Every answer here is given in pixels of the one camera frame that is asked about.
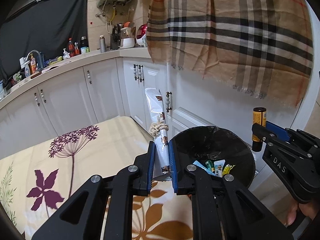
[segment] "rope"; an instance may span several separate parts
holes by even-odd
[[[169,125],[167,125],[164,120],[161,118],[161,114],[159,114],[158,116],[158,121],[155,123],[153,122],[151,125],[150,125],[150,128],[149,128],[149,134],[156,138],[158,137],[158,133],[160,130],[169,130]]]

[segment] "kitchen cabinet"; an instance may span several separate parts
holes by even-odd
[[[98,122],[83,68],[49,79],[38,86],[38,93],[58,135]]]
[[[144,87],[138,78],[138,62],[123,60],[124,80],[127,90],[130,116],[144,129],[147,130],[146,113],[144,109]]]
[[[166,66],[146,59],[124,59],[124,76],[131,116],[145,130],[149,130],[151,118],[145,88],[157,88],[166,95]]]
[[[141,65],[140,76],[142,76],[144,89],[145,88],[159,89],[165,105],[166,66],[160,65],[160,64],[154,64],[152,63],[152,61],[149,61],[149,60],[140,60],[139,65]],[[151,121],[150,111],[149,111],[148,102],[147,102],[144,89],[143,89],[143,101],[144,101],[144,108],[146,113],[146,125],[147,125],[147,129],[149,130],[149,127],[152,121]]]
[[[252,110],[262,106],[267,109],[267,120],[281,127],[290,127],[297,109],[281,106],[274,100],[255,98],[239,93],[226,84],[189,70],[177,70],[168,66],[167,86],[170,107],[168,124],[174,136],[181,129],[200,125],[216,125],[231,130],[244,142],[251,145]],[[262,152],[254,153],[256,168],[265,163]]]
[[[46,113],[37,87],[34,87],[15,100],[10,102],[4,109],[11,120],[10,134],[11,154],[47,141],[57,136],[57,133]]]
[[[12,122],[7,110],[0,110],[0,159],[14,154],[19,150],[16,140],[12,138]]]
[[[92,106],[98,122],[124,116],[116,60],[83,67]]]

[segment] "faucet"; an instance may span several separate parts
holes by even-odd
[[[31,53],[33,53],[33,52],[36,52],[36,53],[39,55],[38,68],[39,68],[39,69],[43,69],[43,68],[44,68],[44,65],[43,65],[43,62],[42,62],[41,54],[40,54],[40,52],[39,52],[38,50],[36,50],[36,49],[30,51],[30,52],[28,53],[28,55],[24,58],[25,63],[27,63],[28,57],[29,57],[29,56],[31,55]]]
[[[28,53],[28,55],[25,57],[25,61],[28,60],[28,57],[31,55],[32,52],[36,52],[36,53],[39,55],[39,57],[40,57],[40,52],[34,49],[34,50],[32,50],[32,51],[30,51],[30,52]]]

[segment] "black trash bag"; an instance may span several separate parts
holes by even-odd
[[[177,151],[188,154],[192,162],[197,160],[205,166],[211,159],[235,165],[230,174],[247,188],[250,186],[256,170],[253,154],[233,132],[216,126],[198,126],[177,134],[172,140]]]

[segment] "kitchen counter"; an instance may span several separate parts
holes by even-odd
[[[27,90],[39,85],[42,82],[47,81],[50,78],[63,74],[67,71],[92,64],[95,62],[117,58],[117,57],[138,57],[138,58],[151,58],[148,52],[148,48],[130,48],[130,49],[118,49],[109,50],[107,52],[100,53],[100,50],[95,50],[86,54],[81,54],[63,61],[57,62],[50,67],[56,67],[51,69],[19,86],[17,89],[8,94],[4,99],[0,101],[0,110],[5,107],[12,100],[26,92]]]

